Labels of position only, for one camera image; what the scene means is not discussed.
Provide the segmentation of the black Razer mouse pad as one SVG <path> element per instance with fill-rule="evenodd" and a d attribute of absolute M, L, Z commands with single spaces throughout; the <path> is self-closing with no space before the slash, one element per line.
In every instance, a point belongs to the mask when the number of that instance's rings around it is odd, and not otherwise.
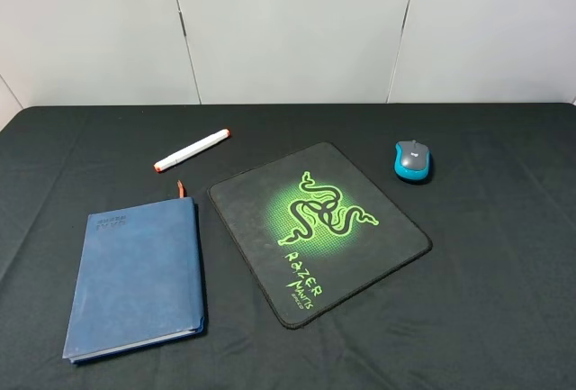
<path fill-rule="evenodd" d="M 287 329 L 432 249 L 426 233 L 329 142 L 220 181 L 208 195 Z"/>

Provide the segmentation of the black tablecloth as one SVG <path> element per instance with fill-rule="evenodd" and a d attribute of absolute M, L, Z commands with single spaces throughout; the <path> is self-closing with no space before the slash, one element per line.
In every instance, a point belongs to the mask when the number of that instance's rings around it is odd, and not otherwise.
<path fill-rule="evenodd" d="M 222 129 L 219 144 L 161 159 Z M 400 180 L 395 143 L 432 176 Z M 346 154 L 432 250 L 302 329 L 285 329 L 207 195 L 320 141 Z M 198 338 L 75 366 L 62 351 L 87 217 L 172 197 L 199 205 Z M 572 389 L 572 104 L 35 107 L 1 132 L 4 389 Z"/>

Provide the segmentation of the blue grey computer mouse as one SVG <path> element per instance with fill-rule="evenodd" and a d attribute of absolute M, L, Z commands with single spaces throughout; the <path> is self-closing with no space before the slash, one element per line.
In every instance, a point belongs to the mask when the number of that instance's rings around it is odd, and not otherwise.
<path fill-rule="evenodd" d="M 432 158 L 427 145 L 416 140 L 397 141 L 395 151 L 393 168 L 400 180 L 422 184 L 431 179 Z"/>

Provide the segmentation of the blue hardcover notebook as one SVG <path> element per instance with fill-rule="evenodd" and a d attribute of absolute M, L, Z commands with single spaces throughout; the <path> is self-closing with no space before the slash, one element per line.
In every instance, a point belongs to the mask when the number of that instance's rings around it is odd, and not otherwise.
<path fill-rule="evenodd" d="M 89 215 L 62 357 L 71 363 L 203 332 L 196 207 L 178 196 Z"/>

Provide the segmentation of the white marker pen orange caps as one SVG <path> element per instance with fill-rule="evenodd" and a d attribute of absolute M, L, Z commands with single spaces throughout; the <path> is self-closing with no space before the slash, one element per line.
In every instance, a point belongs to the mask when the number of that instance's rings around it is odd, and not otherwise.
<path fill-rule="evenodd" d="M 217 144 L 226 140 L 230 136 L 229 129 L 222 129 L 215 132 L 187 147 L 161 159 L 153 165 L 156 172 L 163 172 Z"/>

